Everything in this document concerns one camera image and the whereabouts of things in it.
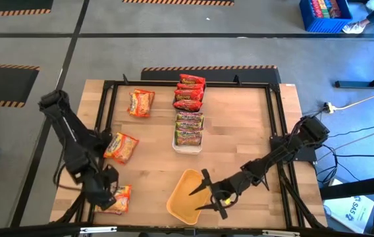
ramen packet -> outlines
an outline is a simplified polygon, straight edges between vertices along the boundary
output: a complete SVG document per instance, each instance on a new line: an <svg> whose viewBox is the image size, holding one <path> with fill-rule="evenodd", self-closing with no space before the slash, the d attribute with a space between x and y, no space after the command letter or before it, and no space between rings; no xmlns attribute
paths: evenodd
<svg viewBox="0 0 374 237"><path fill-rule="evenodd" d="M205 84L177 83L176 88L179 89L179 90L204 90Z"/></svg>
<svg viewBox="0 0 374 237"><path fill-rule="evenodd" d="M201 121L188 121L188 120L178 120L175 122L176 129L183 129L188 131L197 131L203 129L201 127Z"/></svg>
<svg viewBox="0 0 374 237"><path fill-rule="evenodd" d="M191 99L201 101L203 99L203 90L175 90L175 101Z"/></svg>
<svg viewBox="0 0 374 237"><path fill-rule="evenodd" d="M206 78L187 74L180 74L180 82L183 84L205 84Z"/></svg>
<svg viewBox="0 0 374 237"><path fill-rule="evenodd" d="M175 130L175 141L177 145L200 145L201 130L189 131L182 128Z"/></svg>
<svg viewBox="0 0 374 237"><path fill-rule="evenodd" d="M203 122L203 113L178 112L176 120L200 121Z"/></svg>
<svg viewBox="0 0 374 237"><path fill-rule="evenodd" d="M139 140L117 132L103 156L104 158L112 158L120 164L125 164L132 156L134 148L136 148L138 143Z"/></svg>
<svg viewBox="0 0 374 237"><path fill-rule="evenodd" d="M155 92L145 90L134 90L130 94L130 106L127 111L129 115L136 117L149 117Z"/></svg>
<svg viewBox="0 0 374 237"><path fill-rule="evenodd" d="M102 210L98 206L95 206L95 210L101 213L112 213L112 214L117 214L117 215L127 213L128 203L130 202L131 191L132 191L131 185L119 186L114 195L116 202L106 210Z"/></svg>
<svg viewBox="0 0 374 237"><path fill-rule="evenodd" d="M198 112L200 110L201 105L203 105L203 103L200 101L188 99L183 99L174 103L175 108L188 112Z"/></svg>

plastic container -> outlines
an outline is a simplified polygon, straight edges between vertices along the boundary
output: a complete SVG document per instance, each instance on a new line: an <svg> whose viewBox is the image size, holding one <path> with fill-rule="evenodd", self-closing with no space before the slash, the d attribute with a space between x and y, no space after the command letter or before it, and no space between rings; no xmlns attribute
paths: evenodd
<svg viewBox="0 0 374 237"><path fill-rule="evenodd" d="M168 212L186 224L196 224L201 212L200 210L196 211L196 208L209 201L211 192L208 188L194 195L188 195L201 184L201 180L202 176L199 172L192 169L184 171L168 199Z"/></svg>
<svg viewBox="0 0 374 237"><path fill-rule="evenodd" d="M304 27L308 32L339 33L352 20L346 0L336 0L341 18L317 18L311 7L311 0L301 0L300 10Z"/></svg>
<svg viewBox="0 0 374 237"><path fill-rule="evenodd" d="M202 144L203 144L203 133L201 133L201 142L200 145L177 145L175 143L175 126L174 126L174 135L173 135L173 149L175 152L180 154L187 154L187 155L198 155L201 152Z"/></svg>

black floor mat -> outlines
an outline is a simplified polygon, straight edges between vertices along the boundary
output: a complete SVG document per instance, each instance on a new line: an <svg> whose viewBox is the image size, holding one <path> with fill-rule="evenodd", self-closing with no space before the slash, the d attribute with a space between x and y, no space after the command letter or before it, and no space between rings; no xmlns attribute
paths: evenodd
<svg viewBox="0 0 374 237"><path fill-rule="evenodd" d="M46 14L52 6L53 0L0 0L0 16Z"/></svg>
<svg viewBox="0 0 374 237"><path fill-rule="evenodd" d="M238 76L242 82L279 84L278 68L265 66L170 66L144 68L141 80L180 80L180 74L203 76L208 82L232 82Z"/></svg>
<svg viewBox="0 0 374 237"><path fill-rule="evenodd" d="M0 107L23 107L39 70L38 66L0 65Z"/></svg>

white tray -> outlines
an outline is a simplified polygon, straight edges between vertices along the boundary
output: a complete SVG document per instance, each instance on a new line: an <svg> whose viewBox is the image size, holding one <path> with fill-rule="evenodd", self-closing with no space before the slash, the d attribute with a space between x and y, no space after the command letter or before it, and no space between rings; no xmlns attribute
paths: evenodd
<svg viewBox="0 0 374 237"><path fill-rule="evenodd" d="M173 148L175 152L180 153L180 154L187 154L187 155L199 155L202 149L202 145L203 145L203 132L201 133L200 145L176 145L175 144L175 129L176 127L174 126Z"/></svg>

white cable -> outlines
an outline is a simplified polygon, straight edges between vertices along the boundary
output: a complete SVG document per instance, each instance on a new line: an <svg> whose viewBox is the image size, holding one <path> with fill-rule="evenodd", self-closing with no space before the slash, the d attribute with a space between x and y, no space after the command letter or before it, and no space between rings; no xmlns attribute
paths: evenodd
<svg viewBox="0 0 374 237"><path fill-rule="evenodd" d="M352 103L352 104L350 104L350 105L347 105L347 106L345 106L345 107L339 107L339 108L338 108L338 107L335 107L335 106L331 105L329 110L331 111L331 113L333 113L333 111L347 109L347 108L349 108L349 107L352 107L352 106L357 105L357 104L359 104L359 103L363 103L364 101L367 101L367 100L369 100L369 99L373 99L373 98L374 98L374 95L373 95L373 96L370 96L370 97L368 97L368 98L365 98L365 99L363 99L363 100L361 100L361 101L357 101L357 102L355 102L355 103Z"/></svg>
<svg viewBox="0 0 374 237"><path fill-rule="evenodd" d="M326 153L324 156L322 156L322 157L321 157L320 159L318 159L317 161L320 161L321 159L325 158L327 155L329 155L330 153L332 153L332 152L338 150L339 148L342 148L342 147L344 147L344 146L350 145L350 144L352 144L352 143L354 143L354 142L361 141L361 140L366 139L366 138L368 138L368 137L371 137L371 136L373 136L373 135L374 135L374 133L372 133L372 134L370 134L370 135L367 135L367 136L364 136L364 137L362 137L362 138L358 138L357 140L354 140L354 141L352 141L352 142L348 142L347 144L340 145L340 146L338 146L337 148L334 148L332 151Z"/></svg>

